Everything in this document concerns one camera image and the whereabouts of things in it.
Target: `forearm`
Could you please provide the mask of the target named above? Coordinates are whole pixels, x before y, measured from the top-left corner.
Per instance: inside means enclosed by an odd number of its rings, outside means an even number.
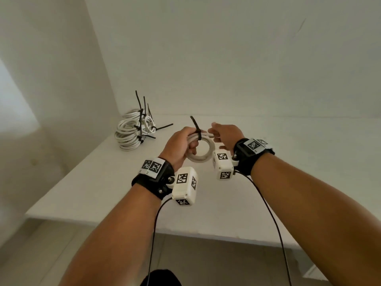
[[[87,238],[60,286],[119,285],[133,279],[145,258],[160,204],[135,184]]]
[[[251,177],[333,284],[381,284],[381,226],[369,211],[271,154],[255,163]]]

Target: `human arm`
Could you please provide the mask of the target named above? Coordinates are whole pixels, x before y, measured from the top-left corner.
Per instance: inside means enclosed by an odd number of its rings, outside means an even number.
[[[195,130],[185,127],[176,132],[159,155],[174,171],[188,152],[196,153],[198,141],[187,142]],[[60,286],[125,285],[134,279],[144,261],[160,204],[158,197],[135,184],[83,243]]]
[[[233,150],[243,133],[212,124],[215,142]],[[251,178],[273,211],[334,285],[381,285],[381,223],[334,187],[265,153]]]

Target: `black wrist mount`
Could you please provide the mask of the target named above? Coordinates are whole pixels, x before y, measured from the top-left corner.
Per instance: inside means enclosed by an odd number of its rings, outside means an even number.
[[[238,165],[234,167],[237,171],[248,176],[251,173],[255,162],[264,154],[275,154],[272,147],[263,139],[243,138],[237,141],[234,146],[233,160],[237,160]]]
[[[145,187],[160,200],[172,192],[167,187],[174,183],[174,169],[165,159],[156,157],[152,160],[145,160],[139,174],[132,180],[131,185],[135,183]]]

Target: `person's right arm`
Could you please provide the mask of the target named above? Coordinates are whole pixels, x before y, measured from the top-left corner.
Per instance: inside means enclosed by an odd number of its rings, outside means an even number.
[[[235,125],[208,130],[232,151]],[[298,244],[333,285],[381,285],[381,222],[325,182],[265,153],[251,178]]]

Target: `person's left hand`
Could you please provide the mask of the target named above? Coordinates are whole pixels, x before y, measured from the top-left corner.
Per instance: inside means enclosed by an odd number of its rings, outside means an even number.
[[[196,146],[198,140],[192,141],[188,145],[187,137],[196,131],[194,127],[184,127],[182,130],[175,132],[167,141],[164,150],[159,155],[160,158],[167,160],[177,172],[183,165],[188,153],[196,154]]]

